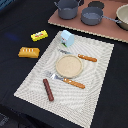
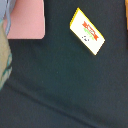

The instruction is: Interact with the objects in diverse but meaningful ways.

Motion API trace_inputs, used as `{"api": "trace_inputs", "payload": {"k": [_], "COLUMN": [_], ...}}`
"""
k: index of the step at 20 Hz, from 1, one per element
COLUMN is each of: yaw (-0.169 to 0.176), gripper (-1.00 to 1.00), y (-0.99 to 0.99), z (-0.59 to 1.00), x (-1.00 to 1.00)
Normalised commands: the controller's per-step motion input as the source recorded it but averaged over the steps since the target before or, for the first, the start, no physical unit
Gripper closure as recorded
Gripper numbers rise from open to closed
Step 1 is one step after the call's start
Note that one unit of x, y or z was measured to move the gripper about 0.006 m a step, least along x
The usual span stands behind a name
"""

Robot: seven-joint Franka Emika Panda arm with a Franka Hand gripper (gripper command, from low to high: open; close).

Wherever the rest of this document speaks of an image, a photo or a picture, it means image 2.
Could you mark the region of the grey teal gripper finger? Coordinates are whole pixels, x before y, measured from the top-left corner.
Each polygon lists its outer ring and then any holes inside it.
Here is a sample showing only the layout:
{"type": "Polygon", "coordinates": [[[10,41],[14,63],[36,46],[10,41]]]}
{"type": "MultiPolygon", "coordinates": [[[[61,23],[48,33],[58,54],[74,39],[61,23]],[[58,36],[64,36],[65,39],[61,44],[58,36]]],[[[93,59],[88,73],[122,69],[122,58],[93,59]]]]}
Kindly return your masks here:
{"type": "Polygon", "coordinates": [[[12,53],[7,36],[4,31],[3,21],[0,20],[0,90],[9,78],[12,67],[12,53]]]}

